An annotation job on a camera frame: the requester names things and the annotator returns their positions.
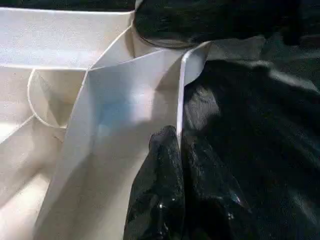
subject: white surface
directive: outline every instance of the white surface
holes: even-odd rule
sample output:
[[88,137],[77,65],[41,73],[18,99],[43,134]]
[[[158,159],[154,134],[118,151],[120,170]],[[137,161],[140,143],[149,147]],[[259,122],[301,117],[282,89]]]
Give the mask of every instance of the white surface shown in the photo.
[[81,70],[33,70],[27,88],[30,108],[45,125],[67,128],[84,80]]
[[[156,47],[143,41],[132,26],[129,26],[121,33],[101,55],[98,61],[91,67],[97,69],[124,63],[135,58],[154,53],[164,48]],[[186,52],[183,50],[172,50],[177,53]]]
[[193,82],[201,74],[202,70],[204,69],[206,60],[208,58],[210,49],[212,49],[212,42],[204,42],[199,46],[195,47],[194,49],[189,50],[183,56],[181,61],[176,126],[176,133],[179,145],[181,144],[183,128],[185,85]]
[[0,64],[86,70],[132,15],[0,7]]
[[32,116],[26,92],[30,73],[0,66],[0,143]]
[[30,117],[0,144],[0,239],[31,240],[62,143]]
[[36,239],[122,239],[149,139],[165,125],[177,126],[181,56],[161,50],[88,72]]

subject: black plastic bag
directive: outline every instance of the black plastic bag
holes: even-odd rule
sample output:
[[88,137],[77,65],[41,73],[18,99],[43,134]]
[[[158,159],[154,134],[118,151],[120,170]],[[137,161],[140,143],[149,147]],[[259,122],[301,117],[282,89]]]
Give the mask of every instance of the black plastic bag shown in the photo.
[[[179,152],[176,140],[150,148],[132,186],[125,240],[320,239],[320,92],[253,65],[209,61],[185,87],[181,160],[168,154]],[[174,131],[156,136],[176,139]],[[162,164],[166,156],[176,164]],[[148,198],[176,195],[164,214]]]
[[209,61],[184,97],[184,130],[206,139],[236,179],[257,239],[320,239],[315,85],[265,66]]
[[132,11],[135,0],[2,0],[0,7],[74,11]]
[[181,239],[185,194],[180,150],[173,126],[152,135],[149,154],[131,189],[124,240]]
[[144,0],[136,11],[139,35],[155,45],[182,48],[218,39],[271,36],[299,43],[300,0]]
[[191,240],[256,240],[251,209],[237,180],[206,138],[184,132],[185,236]]

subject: black fabric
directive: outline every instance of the black fabric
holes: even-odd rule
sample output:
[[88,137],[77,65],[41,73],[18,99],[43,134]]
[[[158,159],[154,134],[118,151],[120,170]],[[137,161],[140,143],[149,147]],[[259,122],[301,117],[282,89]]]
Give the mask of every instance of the black fabric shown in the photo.
[[0,7],[74,10],[132,11],[135,0],[1,0]]
[[134,26],[147,40],[186,43],[269,37],[285,28],[285,42],[295,44],[302,31],[299,8],[300,0],[144,0]]

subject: black plastic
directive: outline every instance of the black plastic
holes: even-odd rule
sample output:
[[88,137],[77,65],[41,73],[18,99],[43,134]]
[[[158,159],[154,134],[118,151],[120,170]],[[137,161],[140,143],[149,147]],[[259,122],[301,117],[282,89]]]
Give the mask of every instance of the black plastic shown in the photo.
[[181,239],[185,217],[182,163],[173,126],[155,133],[131,189],[124,240]]
[[[209,61],[185,87],[184,97],[184,130],[205,139],[208,144],[194,143],[194,148],[209,153],[212,147],[234,177],[229,179],[238,183],[257,229],[254,239],[320,239],[320,92],[315,85],[265,66]],[[204,159],[193,152],[198,162]],[[234,239],[249,239],[237,238],[241,229],[232,230]]]
[[284,42],[293,45],[302,33],[301,20],[300,0],[144,0],[134,26],[155,44],[269,37],[283,30]]
[[320,91],[311,81],[208,61],[184,89],[183,120],[181,159],[173,127],[150,140],[125,240],[320,239]]
[[135,0],[1,0],[0,7],[73,11],[132,11]]

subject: cardboard divider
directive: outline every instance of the cardboard divider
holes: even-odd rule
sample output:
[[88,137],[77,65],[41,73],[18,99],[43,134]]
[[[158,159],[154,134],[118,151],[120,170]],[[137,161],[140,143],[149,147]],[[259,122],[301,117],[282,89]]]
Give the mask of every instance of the cardboard divider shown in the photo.
[[132,182],[151,135],[177,126],[182,54],[160,50],[90,70],[35,239],[122,239]]
[[189,50],[182,58],[179,74],[178,107],[176,133],[178,143],[181,145],[183,113],[184,113],[184,89],[185,85],[193,82],[204,69],[205,62],[212,49],[212,42],[207,41]]
[[85,71],[35,69],[27,95],[34,115],[46,126],[66,129]]
[[34,116],[0,144],[1,237],[32,240],[62,142]]
[[0,64],[87,70],[133,14],[0,7]]

